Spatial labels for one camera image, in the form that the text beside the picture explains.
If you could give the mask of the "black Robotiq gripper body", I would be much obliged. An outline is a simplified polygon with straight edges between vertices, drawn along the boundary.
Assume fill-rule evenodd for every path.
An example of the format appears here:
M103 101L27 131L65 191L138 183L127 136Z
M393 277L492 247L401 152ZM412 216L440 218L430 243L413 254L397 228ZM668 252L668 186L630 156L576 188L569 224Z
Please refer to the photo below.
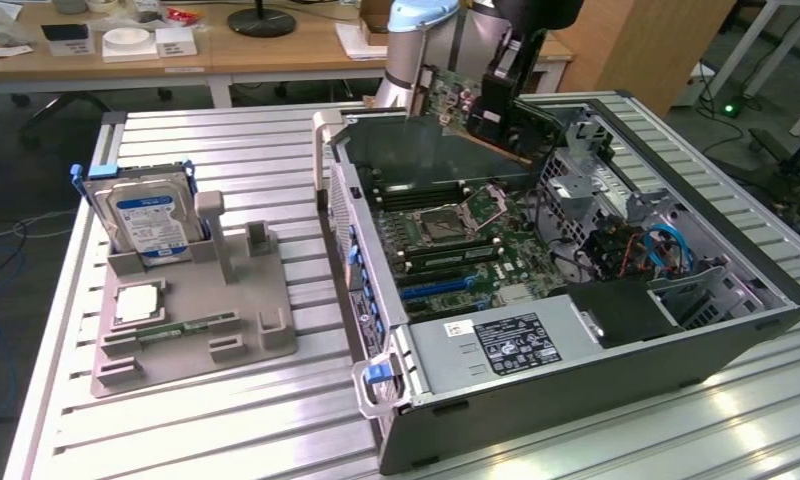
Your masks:
M561 30L576 21L582 0L493 0L493 8L517 32Z

